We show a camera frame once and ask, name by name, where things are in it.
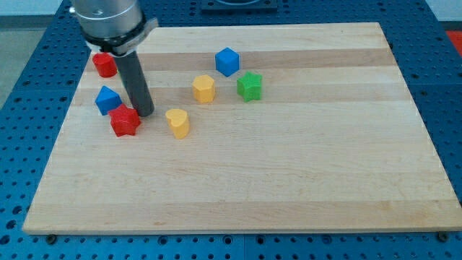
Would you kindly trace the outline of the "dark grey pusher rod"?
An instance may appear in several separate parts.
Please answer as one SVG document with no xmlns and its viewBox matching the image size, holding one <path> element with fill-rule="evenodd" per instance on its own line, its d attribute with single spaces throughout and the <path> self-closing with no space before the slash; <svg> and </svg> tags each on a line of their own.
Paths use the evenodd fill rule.
<svg viewBox="0 0 462 260">
<path fill-rule="evenodd" d="M 154 112 L 154 103 L 136 51 L 125 56 L 115 57 L 121 80 L 133 108 L 140 117 Z"/>
</svg>

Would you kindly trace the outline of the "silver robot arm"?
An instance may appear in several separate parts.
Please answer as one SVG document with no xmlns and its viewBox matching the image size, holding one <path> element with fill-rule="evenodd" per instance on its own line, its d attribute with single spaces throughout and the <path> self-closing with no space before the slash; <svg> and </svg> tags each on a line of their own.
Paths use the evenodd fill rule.
<svg viewBox="0 0 462 260">
<path fill-rule="evenodd" d="M 78 20 L 88 47 L 115 59 L 139 116 L 150 116 L 154 103 L 136 49 L 158 27 L 157 18 L 148 19 L 138 0 L 71 0 L 69 12 Z"/>
</svg>

